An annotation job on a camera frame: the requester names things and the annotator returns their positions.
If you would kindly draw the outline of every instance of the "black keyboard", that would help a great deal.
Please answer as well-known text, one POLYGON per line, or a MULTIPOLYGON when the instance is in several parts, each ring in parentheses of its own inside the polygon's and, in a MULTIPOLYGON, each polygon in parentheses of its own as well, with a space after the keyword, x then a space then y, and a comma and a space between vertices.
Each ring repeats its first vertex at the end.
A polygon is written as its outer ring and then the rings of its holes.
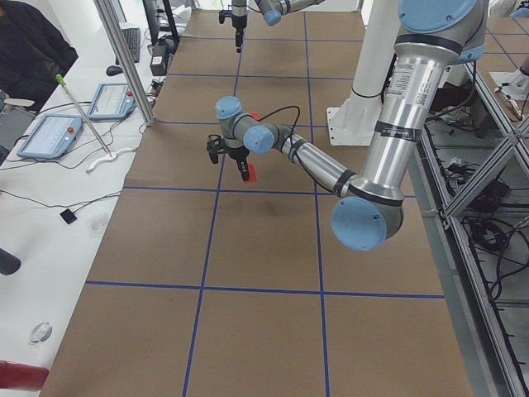
POLYGON ((140 62, 141 29, 139 27, 127 27, 127 29, 122 29, 122 33, 131 52, 132 59, 137 64, 140 62))

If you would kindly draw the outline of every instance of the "red cylinder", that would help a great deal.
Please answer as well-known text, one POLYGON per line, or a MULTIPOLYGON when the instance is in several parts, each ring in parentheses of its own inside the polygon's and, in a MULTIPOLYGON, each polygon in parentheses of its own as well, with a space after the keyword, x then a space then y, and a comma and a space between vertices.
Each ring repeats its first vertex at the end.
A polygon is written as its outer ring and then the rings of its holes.
POLYGON ((0 389, 38 391, 44 386, 48 369, 0 360, 0 389))

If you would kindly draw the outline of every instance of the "floor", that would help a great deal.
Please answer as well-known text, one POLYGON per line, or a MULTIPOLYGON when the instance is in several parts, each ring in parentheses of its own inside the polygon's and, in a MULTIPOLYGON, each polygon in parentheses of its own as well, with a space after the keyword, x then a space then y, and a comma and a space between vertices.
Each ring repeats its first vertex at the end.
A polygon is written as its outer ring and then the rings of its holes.
POLYGON ((326 108, 364 33, 359 13, 273 30, 250 14, 238 55, 229 24, 193 13, 42 396, 474 395, 409 177, 401 232, 355 252, 333 237, 336 198, 279 153, 242 184, 205 151, 236 95, 261 116, 297 104, 298 133, 360 170, 326 108))

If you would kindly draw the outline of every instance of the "black cylinder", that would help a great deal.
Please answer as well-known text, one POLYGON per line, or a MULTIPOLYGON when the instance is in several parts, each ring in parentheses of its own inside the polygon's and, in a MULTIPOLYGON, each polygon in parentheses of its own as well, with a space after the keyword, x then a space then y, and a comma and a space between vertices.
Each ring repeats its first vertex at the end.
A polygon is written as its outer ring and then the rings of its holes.
POLYGON ((20 266, 20 259, 0 248, 0 274, 12 275, 18 269, 20 269, 20 266))

